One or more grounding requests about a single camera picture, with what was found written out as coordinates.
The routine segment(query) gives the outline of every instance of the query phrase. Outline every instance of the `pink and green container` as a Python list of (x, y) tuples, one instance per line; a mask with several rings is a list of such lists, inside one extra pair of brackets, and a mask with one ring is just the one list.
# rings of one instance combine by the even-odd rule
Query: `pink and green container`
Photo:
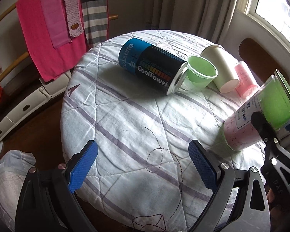
[(233, 150), (240, 151), (261, 141), (251, 124), (251, 115), (256, 111), (262, 112), (276, 131), (290, 124), (290, 86), (278, 70), (224, 122), (224, 137)]

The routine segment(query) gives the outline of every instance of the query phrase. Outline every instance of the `tablecloth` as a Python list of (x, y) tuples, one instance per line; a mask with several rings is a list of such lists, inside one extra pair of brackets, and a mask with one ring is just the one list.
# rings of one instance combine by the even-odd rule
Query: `tablecloth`
[[(185, 59), (212, 43), (172, 31), (140, 31), (107, 40), (87, 52), (75, 67), (61, 111), (66, 160), (88, 140), (98, 157), (77, 194), (109, 217), (143, 231), (185, 231), (206, 206), (206, 189), (189, 155), (197, 139), (220, 162), (237, 169), (264, 162), (264, 144), (239, 153), (225, 143), (224, 120), (244, 103), (236, 92), (219, 93), (211, 83), (196, 91), (185, 80), (166, 96), (121, 68), (118, 54), (139, 38)], [(232, 192), (220, 223), (235, 200)]]

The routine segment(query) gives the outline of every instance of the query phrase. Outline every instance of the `blue gripper pad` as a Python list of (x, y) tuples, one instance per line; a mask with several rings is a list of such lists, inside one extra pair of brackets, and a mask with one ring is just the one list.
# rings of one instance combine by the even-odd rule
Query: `blue gripper pad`
[(68, 187), (71, 193), (74, 193), (75, 190), (82, 186), (91, 166), (95, 162), (95, 159), (98, 155), (98, 144), (93, 140), (89, 140), (82, 151), (79, 154), (75, 154), (74, 156), (76, 156), (77, 159), (79, 155), (81, 156), (70, 173), (70, 182)]
[(206, 188), (215, 192), (217, 189), (217, 174), (213, 171), (210, 163), (193, 141), (189, 143), (188, 153)]

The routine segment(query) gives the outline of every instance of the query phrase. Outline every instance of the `white drawer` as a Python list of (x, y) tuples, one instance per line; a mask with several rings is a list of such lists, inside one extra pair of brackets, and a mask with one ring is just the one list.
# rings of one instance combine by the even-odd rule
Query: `white drawer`
[(19, 124), (36, 109), (47, 103), (52, 97), (41, 86), (27, 96), (22, 102), (13, 108), (6, 116), (15, 124)]
[(5, 116), (0, 121), (0, 141), (14, 128), (16, 124), (10, 121), (7, 116)]
[(61, 74), (56, 80), (48, 84), (46, 84), (42, 78), (40, 78), (40, 81), (45, 90), (54, 98), (66, 90), (70, 78), (71, 72), (68, 70), (67, 72)]

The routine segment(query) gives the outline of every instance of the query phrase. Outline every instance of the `screw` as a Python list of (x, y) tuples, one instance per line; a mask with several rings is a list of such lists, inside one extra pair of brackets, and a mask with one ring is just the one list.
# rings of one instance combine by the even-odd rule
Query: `screw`
[(220, 165), (223, 169), (228, 169), (229, 165), (227, 163), (221, 163)]
[(36, 168), (35, 167), (31, 167), (30, 169), (29, 169), (29, 173), (35, 173), (36, 172)]
[(61, 163), (61, 164), (58, 165), (58, 169), (63, 170), (63, 169), (66, 168), (66, 166), (67, 166), (66, 164)]
[(271, 162), (272, 162), (273, 166), (275, 166), (275, 165), (277, 164), (277, 160), (276, 160), (276, 158), (272, 158), (272, 159), (271, 159)]
[(254, 173), (258, 172), (258, 169), (256, 169), (255, 167), (251, 167), (250, 170), (253, 171)]

